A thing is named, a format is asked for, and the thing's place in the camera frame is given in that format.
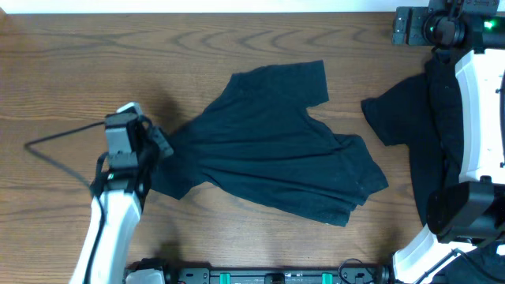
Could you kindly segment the dark green t-shirt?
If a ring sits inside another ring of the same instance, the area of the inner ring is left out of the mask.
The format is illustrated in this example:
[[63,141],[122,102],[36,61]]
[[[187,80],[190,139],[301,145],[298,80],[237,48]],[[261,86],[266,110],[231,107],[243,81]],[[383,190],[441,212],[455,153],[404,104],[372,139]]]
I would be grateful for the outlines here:
[[175,199],[209,182],[236,197],[345,226],[387,179],[358,135],[309,115],[329,100],[324,63],[235,73],[201,115],[170,133],[152,187]]

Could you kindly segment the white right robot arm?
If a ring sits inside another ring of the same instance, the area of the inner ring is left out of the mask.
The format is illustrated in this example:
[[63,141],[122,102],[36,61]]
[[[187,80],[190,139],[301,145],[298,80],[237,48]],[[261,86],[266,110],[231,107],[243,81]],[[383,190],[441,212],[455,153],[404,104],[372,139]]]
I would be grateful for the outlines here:
[[390,283],[430,283],[453,260],[504,239],[504,19],[497,1],[399,6],[395,45],[448,50],[462,97],[459,183],[429,197],[427,223],[392,256]]

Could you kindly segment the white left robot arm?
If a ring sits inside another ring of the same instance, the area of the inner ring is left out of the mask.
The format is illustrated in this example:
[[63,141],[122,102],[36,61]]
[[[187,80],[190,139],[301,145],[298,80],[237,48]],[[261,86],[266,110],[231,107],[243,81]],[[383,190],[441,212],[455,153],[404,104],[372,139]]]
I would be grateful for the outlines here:
[[97,159],[90,225],[71,283],[122,282],[152,171],[173,152],[144,115],[111,114],[104,124],[108,151]]

